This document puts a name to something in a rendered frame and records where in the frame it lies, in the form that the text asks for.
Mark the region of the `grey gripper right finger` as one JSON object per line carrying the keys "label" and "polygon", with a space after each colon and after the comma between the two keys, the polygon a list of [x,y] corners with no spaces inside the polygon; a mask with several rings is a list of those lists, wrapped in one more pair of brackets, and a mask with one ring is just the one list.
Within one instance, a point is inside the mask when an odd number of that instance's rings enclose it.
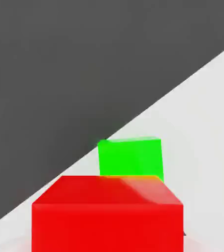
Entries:
{"label": "grey gripper right finger", "polygon": [[188,231],[184,232],[184,252],[202,252],[202,244]]}

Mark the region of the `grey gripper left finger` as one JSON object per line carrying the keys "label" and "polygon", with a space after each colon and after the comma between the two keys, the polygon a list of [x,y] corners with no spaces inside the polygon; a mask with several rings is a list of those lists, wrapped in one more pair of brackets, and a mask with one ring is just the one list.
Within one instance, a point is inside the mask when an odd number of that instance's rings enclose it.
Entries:
{"label": "grey gripper left finger", "polygon": [[32,237],[30,234],[17,237],[11,244],[11,252],[32,252]]}

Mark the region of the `small red cube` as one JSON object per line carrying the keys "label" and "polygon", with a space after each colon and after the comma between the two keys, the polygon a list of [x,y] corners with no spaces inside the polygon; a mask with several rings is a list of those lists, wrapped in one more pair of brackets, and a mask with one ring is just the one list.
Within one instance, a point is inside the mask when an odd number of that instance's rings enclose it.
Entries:
{"label": "small red cube", "polygon": [[156,176],[62,176],[32,204],[32,252],[184,252],[183,203]]}

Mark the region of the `small green cube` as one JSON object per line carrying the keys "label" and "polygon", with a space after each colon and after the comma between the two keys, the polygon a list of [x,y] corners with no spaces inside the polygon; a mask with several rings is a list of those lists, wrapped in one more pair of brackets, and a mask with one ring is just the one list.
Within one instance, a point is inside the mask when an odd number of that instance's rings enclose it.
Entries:
{"label": "small green cube", "polygon": [[97,148],[100,175],[152,175],[164,180],[159,138],[104,139]]}

